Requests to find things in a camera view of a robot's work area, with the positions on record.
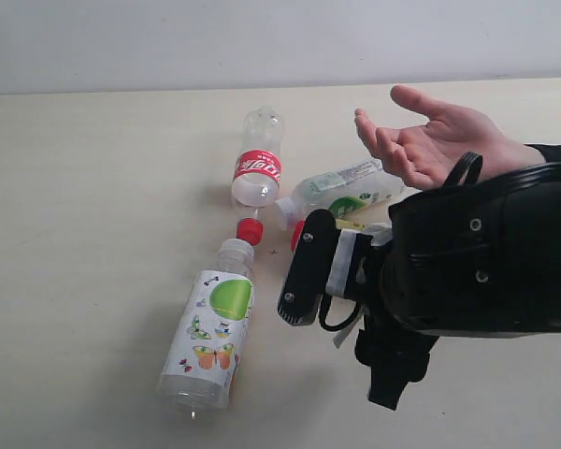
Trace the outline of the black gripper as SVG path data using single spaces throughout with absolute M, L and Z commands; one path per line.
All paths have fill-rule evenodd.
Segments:
M 370 370 L 369 402 L 395 411 L 438 338 L 489 337 L 490 203 L 486 185 L 469 184 L 390 206 L 392 238 L 366 262 L 376 278 L 354 350 Z

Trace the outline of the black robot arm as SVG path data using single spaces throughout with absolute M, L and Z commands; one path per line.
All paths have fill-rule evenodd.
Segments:
M 350 293 L 367 315 L 355 355 L 369 401 L 394 409 L 441 337 L 561 334 L 561 145 L 482 181 L 464 154 L 438 188 L 389 209 L 392 235 L 359 254 Z

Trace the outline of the person's open hand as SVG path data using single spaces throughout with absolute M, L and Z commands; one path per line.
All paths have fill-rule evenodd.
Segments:
M 399 129 L 383 127 L 357 109 L 354 123 L 370 155 L 409 187 L 428 190 L 441 186 L 467 152 L 482 157 L 482 181 L 545 162 L 537 149 L 508 138 L 476 109 L 444 102 L 404 85 L 394 86 L 390 96 L 398 106 L 425 116 L 428 122 Z

